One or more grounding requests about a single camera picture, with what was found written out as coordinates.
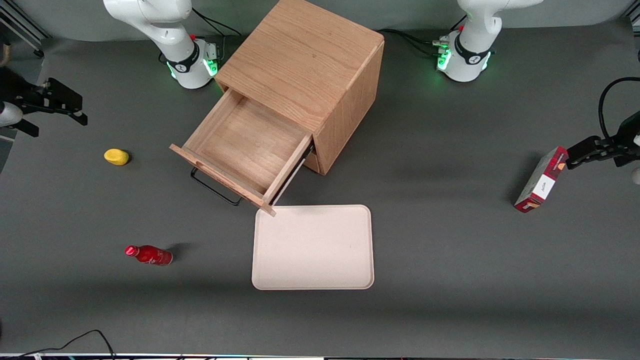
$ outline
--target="yellow sponge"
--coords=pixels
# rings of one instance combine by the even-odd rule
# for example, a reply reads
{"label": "yellow sponge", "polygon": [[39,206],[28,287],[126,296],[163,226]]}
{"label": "yellow sponge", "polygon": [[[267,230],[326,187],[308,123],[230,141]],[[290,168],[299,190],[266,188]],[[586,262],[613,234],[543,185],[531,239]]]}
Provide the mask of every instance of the yellow sponge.
{"label": "yellow sponge", "polygon": [[129,161],[129,154],[120,149],[109,149],[104,153],[104,159],[114,165],[125,165]]}

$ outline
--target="wooden drawer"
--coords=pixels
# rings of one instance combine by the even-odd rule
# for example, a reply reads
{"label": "wooden drawer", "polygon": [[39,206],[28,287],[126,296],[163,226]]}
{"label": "wooden drawer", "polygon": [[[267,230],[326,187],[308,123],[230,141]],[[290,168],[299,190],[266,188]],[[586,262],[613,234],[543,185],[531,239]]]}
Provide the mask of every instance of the wooden drawer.
{"label": "wooden drawer", "polygon": [[228,89],[189,140],[170,149],[273,216],[311,143],[309,130]]}

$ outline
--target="green led light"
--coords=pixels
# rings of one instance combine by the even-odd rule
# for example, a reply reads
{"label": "green led light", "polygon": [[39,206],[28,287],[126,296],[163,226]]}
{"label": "green led light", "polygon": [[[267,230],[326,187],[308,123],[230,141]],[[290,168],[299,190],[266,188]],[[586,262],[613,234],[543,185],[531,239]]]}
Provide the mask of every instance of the green led light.
{"label": "green led light", "polygon": [[166,66],[169,68],[169,71],[171,71],[171,77],[176,79],[175,74],[173,73],[173,69],[171,68],[171,65],[169,65],[169,62],[166,63]]}
{"label": "green led light", "polygon": [[486,55],[486,60],[484,61],[484,65],[482,65],[482,69],[486,69],[486,64],[489,62],[489,58],[491,57],[491,51]]}
{"label": "green led light", "polygon": [[438,59],[438,69],[444,71],[449,64],[449,59],[451,59],[451,50],[447,49]]}
{"label": "green led light", "polygon": [[209,75],[213,76],[218,73],[218,62],[216,60],[202,59],[202,63],[207,68]]}

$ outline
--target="white label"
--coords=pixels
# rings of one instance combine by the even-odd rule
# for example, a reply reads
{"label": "white label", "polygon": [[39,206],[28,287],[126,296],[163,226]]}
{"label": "white label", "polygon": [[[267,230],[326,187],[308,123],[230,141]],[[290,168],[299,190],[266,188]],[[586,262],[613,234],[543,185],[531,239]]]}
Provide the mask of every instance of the white label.
{"label": "white label", "polygon": [[554,187],[555,180],[543,174],[538,180],[536,187],[533,188],[533,193],[541,197],[543,200],[547,199],[547,195],[551,192],[551,188]]}

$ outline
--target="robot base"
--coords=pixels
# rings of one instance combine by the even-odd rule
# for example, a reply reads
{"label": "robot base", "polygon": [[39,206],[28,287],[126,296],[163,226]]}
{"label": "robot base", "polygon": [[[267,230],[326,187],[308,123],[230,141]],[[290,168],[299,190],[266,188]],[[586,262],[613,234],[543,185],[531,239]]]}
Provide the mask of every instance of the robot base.
{"label": "robot base", "polygon": [[200,54],[188,72],[178,72],[167,63],[173,78],[176,79],[183,88],[187,89],[202,88],[208,84],[211,79],[213,79],[213,75],[218,72],[216,44],[209,44],[202,39],[196,39],[194,43],[200,48]]}
{"label": "robot base", "polygon": [[[448,35],[440,37],[440,41],[453,44],[459,34],[459,31],[452,31]],[[486,64],[490,56],[491,53],[488,53],[484,59],[480,59],[480,56],[478,56],[478,63],[469,65],[464,57],[458,54],[455,49],[448,47],[438,58],[436,69],[445,73],[452,80],[467,83],[475,80],[478,75],[486,69]]]}

